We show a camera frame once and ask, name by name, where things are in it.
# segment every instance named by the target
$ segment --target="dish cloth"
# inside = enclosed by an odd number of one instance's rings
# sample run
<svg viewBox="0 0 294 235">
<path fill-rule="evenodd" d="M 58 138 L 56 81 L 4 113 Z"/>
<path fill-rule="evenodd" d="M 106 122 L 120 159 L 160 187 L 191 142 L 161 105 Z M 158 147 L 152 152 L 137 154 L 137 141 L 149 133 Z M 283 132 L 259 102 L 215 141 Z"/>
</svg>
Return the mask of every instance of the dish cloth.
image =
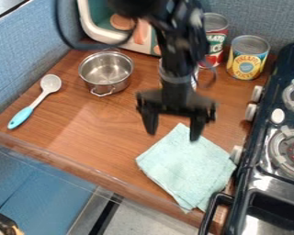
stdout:
<svg viewBox="0 0 294 235">
<path fill-rule="evenodd" d="M 187 211 L 206 211 L 211 195 L 221 191 L 235 170 L 228 152 L 200 137 L 189 141 L 189 128 L 178 124 L 136 159 L 155 183 Z"/>
</svg>

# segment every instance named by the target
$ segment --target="blue handle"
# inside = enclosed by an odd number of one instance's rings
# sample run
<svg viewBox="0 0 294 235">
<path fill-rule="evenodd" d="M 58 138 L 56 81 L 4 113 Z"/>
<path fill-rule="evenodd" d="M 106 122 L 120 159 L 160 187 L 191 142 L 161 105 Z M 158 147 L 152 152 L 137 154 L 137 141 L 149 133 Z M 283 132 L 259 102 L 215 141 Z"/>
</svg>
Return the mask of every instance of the blue handle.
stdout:
<svg viewBox="0 0 294 235">
<path fill-rule="evenodd" d="M 32 114 L 33 108 L 28 106 L 25 107 L 23 110 L 19 111 L 13 118 L 12 120 L 8 123 L 7 128 L 8 129 L 15 129 L 18 127 L 20 124 L 22 124 L 24 121 L 29 118 L 29 116 Z"/>
</svg>

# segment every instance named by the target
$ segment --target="ladle handle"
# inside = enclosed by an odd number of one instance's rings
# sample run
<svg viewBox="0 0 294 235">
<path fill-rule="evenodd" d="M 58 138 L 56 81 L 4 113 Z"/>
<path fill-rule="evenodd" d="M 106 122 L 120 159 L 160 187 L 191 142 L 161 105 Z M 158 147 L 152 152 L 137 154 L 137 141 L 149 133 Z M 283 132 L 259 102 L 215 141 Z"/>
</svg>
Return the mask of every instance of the ladle handle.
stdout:
<svg viewBox="0 0 294 235">
<path fill-rule="evenodd" d="M 31 106 L 25 107 L 24 109 L 20 110 L 8 123 L 8 129 L 15 129 L 23 122 L 25 122 L 33 112 L 33 108 Z"/>
<path fill-rule="evenodd" d="M 42 92 L 39 97 L 28 107 L 25 107 L 24 109 L 20 110 L 8 123 L 7 128 L 8 129 L 15 129 L 22 123 L 24 123 L 32 114 L 33 110 L 36 106 L 38 106 L 41 101 L 49 94 L 49 92 Z"/>
</svg>

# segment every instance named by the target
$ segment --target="yellow can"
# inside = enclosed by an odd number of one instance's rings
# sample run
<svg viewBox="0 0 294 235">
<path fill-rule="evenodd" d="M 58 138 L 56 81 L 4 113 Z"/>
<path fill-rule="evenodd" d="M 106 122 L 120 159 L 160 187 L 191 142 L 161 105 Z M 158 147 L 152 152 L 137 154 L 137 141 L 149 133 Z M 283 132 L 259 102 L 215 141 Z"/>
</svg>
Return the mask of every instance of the yellow can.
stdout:
<svg viewBox="0 0 294 235">
<path fill-rule="evenodd" d="M 264 70 L 269 51 L 269 43 L 257 36 L 235 38 L 227 63 L 228 73 L 240 80 L 257 78 Z"/>
</svg>

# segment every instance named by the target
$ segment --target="kitchen counter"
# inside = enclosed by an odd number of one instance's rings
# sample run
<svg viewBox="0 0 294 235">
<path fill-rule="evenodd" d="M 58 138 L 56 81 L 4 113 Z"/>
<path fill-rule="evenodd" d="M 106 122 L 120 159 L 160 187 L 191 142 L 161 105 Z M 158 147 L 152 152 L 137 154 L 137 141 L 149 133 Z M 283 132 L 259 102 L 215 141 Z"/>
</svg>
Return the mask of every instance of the kitchen counter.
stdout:
<svg viewBox="0 0 294 235">
<path fill-rule="evenodd" d="M 203 213 L 193 210 L 187 215 L 161 187 L 151 181 L 135 163 L 135 158 L 160 140 L 177 123 L 189 124 L 188 118 L 160 116 L 156 136 L 149 136 L 136 111 L 135 93 L 158 88 L 158 59 L 127 50 L 135 70 L 128 89 L 116 95 L 90 95 L 78 76 L 78 65 L 91 52 L 71 50 L 48 73 L 62 78 L 59 93 L 50 95 L 20 128 L 8 130 L 8 121 L 41 92 L 35 83 L 0 116 L 0 144 L 40 161 L 75 174 L 108 190 L 155 208 L 175 218 L 198 226 Z M 243 121 L 247 103 L 255 85 L 263 85 L 266 72 L 252 82 L 231 78 L 225 64 L 218 67 L 219 80 L 208 90 L 200 90 L 220 104 L 218 119 L 204 130 L 204 136 L 231 151 L 243 145 L 250 124 Z M 200 82 L 211 77 L 200 72 Z M 211 231 L 219 231 L 226 217 L 224 208 L 217 212 Z"/>
</svg>

